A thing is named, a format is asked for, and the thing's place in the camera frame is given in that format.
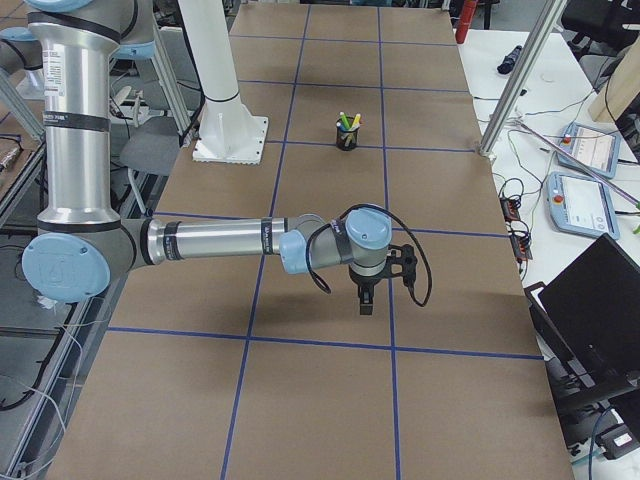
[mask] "red object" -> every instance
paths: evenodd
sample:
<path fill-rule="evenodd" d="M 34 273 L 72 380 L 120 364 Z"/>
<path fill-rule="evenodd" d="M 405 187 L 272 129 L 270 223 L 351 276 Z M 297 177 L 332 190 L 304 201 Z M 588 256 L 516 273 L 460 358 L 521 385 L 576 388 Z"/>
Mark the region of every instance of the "red object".
<path fill-rule="evenodd" d="M 464 40 L 467 38 L 467 32 L 471 26 L 471 20 L 473 20 L 473 14 L 476 12 L 477 6 L 478 0 L 464 1 L 460 20 L 458 21 L 458 29 L 456 30 L 456 42 L 458 42 L 458 45 L 463 44 Z"/>

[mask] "chair seat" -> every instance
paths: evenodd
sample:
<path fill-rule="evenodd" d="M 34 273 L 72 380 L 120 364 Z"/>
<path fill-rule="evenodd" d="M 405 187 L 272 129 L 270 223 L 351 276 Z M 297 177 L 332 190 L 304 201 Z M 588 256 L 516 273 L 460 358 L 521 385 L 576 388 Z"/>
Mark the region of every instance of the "chair seat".
<path fill-rule="evenodd" d="M 178 128 L 172 117 L 153 117 L 138 128 L 122 149 L 119 162 L 153 175 L 168 176 L 180 152 Z"/>
<path fill-rule="evenodd" d="M 622 25 L 640 22 L 640 12 L 620 7 L 603 29 L 610 8 L 611 2 L 608 0 L 571 0 L 562 15 L 562 25 L 567 30 L 582 33 L 596 42 L 620 50 L 631 45 L 638 36 L 638 32 L 624 30 Z"/>

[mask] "white table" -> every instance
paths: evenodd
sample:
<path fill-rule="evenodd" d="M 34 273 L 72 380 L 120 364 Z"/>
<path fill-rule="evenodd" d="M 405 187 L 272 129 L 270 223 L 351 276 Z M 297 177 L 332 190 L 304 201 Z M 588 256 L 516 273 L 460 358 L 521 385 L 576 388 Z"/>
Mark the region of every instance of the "white table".
<path fill-rule="evenodd" d="M 470 92 L 474 97 L 479 97 L 474 99 L 474 107 L 483 131 L 486 120 L 495 109 L 497 100 L 480 98 L 500 97 L 508 76 L 500 75 L 496 67 L 516 45 L 524 45 L 526 37 L 526 32 L 471 30 L 465 44 L 459 47 Z M 557 33 L 552 34 L 547 41 L 525 88 L 527 93 L 518 100 L 517 110 L 512 116 L 519 113 L 561 110 L 574 102 L 581 101 L 589 95 L 589 92 L 592 92 L 591 84 L 571 54 L 565 40 Z M 613 124 L 596 124 L 591 121 L 588 107 L 595 96 L 595 93 L 591 93 L 582 108 L 578 104 L 560 113 L 525 115 L 524 122 L 545 135 L 561 135 L 572 121 L 597 126 L 605 131 L 614 130 Z M 525 185 L 525 191 L 535 191 L 540 184 L 518 166 L 509 146 L 507 131 L 510 129 L 513 127 L 505 127 L 494 147 L 497 158 L 493 170 L 506 178 L 520 178 Z M 530 135 L 512 133 L 511 138 L 522 164 L 540 179 L 545 178 L 550 162 L 551 171 L 571 172 L 560 167 L 551 153 L 540 150 L 543 145 Z M 626 143 L 622 146 L 620 158 L 635 161 Z M 618 165 L 614 183 L 634 196 L 640 196 L 640 167 Z M 496 176 L 497 188 L 501 184 L 502 180 Z M 514 189 L 509 189 L 508 194 L 517 190 L 515 184 L 511 187 Z M 549 216 L 544 190 L 537 206 L 536 197 L 536 195 L 525 196 L 520 209 L 523 220 L 532 228 L 533 239 L 531 246 L 533 261 L 529 262 L 528 271 L 523 280 L 524 286 L 538 281 L 548 283 L 553 280 L 593 242 L 593 239 L 557 231 Z M 616 210 L 633 210 L 633 207 L 617 194 L 614 193 L 612 198 Z M 637 217 L 618 217 L 621 230 L 618 243 L 638 263 L 640 263 L 640 238 L 634 235 L 632 230 L 639 223 L 640 219 Z M 588 477 L 586 461 L 574 464 L 574 475 L 578 480 Z M 633 452 L 616 461 L 594 458 L 593 475 L 599 480 L 640 478 L 640 452 Z"/>

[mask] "black cup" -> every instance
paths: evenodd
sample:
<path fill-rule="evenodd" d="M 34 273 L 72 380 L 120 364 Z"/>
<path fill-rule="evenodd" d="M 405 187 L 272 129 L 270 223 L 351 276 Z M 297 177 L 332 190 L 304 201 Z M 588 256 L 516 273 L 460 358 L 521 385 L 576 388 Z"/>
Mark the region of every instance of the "black cup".
<path fill-rule="evenodd" d="M 347 120 L 350 125 L 353 125 L 353 117 L 347 117 Z M 356 148 L 358 146 L 358 130 L 360 130 L 360 125 L 353 130 L 345 130 L 341 119 L 338 119 L 336 121 L 336 147 L 345 152 Z"/>

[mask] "computer monitor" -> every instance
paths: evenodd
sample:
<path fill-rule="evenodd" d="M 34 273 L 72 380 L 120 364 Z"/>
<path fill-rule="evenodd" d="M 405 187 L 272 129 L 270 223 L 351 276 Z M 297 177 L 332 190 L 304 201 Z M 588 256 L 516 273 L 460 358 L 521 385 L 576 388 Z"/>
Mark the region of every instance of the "computer monitor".
<path fill-rule="evenodd" d="M 607 234 L 547 285 L 539 299 L 596 384 L 640 370 L 640 267 Z M 609 402 L 640 438 L 640 391 Z"/>

